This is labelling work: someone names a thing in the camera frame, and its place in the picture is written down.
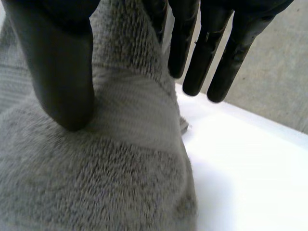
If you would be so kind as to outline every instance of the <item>gray fuzzy fabric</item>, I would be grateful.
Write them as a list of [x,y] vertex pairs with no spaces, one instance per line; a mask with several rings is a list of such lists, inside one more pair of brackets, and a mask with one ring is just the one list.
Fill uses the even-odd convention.
[[91,22],[95,114],[75,133],[30,93],[16,41],[0,44],[0,230],[194,231],[174,82],[141,0],[101,0]]

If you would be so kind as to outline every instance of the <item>white surface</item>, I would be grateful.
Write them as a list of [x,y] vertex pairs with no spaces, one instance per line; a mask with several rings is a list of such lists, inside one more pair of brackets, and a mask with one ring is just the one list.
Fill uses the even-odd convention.
[[308,136],[177,85],[199,231],[308,231]]

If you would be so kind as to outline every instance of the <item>black glove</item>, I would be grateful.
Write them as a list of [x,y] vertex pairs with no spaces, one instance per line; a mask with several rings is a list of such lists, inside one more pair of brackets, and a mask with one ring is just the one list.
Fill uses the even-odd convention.
[[[228,20],[235,11],[231,36],[207,92],[213,102],[224,100],[256,36],[291,2],[293,0],[201,0],[201,32],[183,83],[184,92],[191,96],[200,92]],[[175,16],[169,70],[174,78],[180,78],[193,35],[198,1],[169,0],[169,3]]]

